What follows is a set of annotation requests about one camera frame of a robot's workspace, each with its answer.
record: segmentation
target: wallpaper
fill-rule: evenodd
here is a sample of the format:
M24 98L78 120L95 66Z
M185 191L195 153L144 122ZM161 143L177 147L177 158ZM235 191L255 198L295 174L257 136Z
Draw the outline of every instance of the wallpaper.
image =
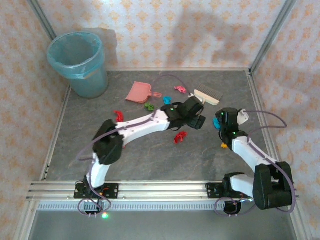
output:
M2 0L0 15L0 239L11 240L67 85L47 64L50 41L27 1Z
M285 0L39 0L57 35L93 31L108 68L249 68Z
M320 239L320 4L299 0L257 74L265 108L287 129L275 130L283 161L291 164L314 238ZM279 124L270 118L271 124Z

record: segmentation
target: teal trash can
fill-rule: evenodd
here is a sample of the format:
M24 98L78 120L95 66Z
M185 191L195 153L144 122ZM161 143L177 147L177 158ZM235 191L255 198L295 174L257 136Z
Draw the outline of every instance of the teal trash can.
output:
M54 39L47 60L83 98L96 98L108 88L104 46L96 34L71 32Z

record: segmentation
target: plastic toy piece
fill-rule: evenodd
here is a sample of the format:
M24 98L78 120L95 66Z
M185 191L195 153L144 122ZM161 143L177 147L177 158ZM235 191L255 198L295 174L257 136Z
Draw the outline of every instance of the plastic toy piece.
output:
M171 104L171 97L170 96L164 96L163 97L163 102L164 102L164 104L167 104L167 105Z
M174 89L178 90L182 94L186 94L187 93L187 90L183 86L175 86Z
M161 98L162 94L159 92L151 93L151 85L145 82L135 81L128 96L125 100L132 101L138 104L144 104L149 97Z
M152 104L150 104L148 102L144 104L144 107L150 112L153 112L155 110L155 106L153 106Z
M221 129L220 123L216 117L213 118L213 125L216 129L218 129L218 130Z
M188 135L188 133L186 131L181 131L179 132L175 138L174 138L174 143L177 144L179 142L183 142L184 138Z
M122 123L124 121L124 114L122 111L113 111L116 114L115 121L117 123Z

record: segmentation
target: pink dustpan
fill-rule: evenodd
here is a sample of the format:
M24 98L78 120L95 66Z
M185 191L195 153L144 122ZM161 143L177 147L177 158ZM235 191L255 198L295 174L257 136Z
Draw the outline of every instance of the pink dustpan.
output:
M128 96L125 100L132 101L139 104L144 104L151 97L151 85L144 82L135 81ZM156 98L161 98L162 94L159 92L154 92L153 96Z

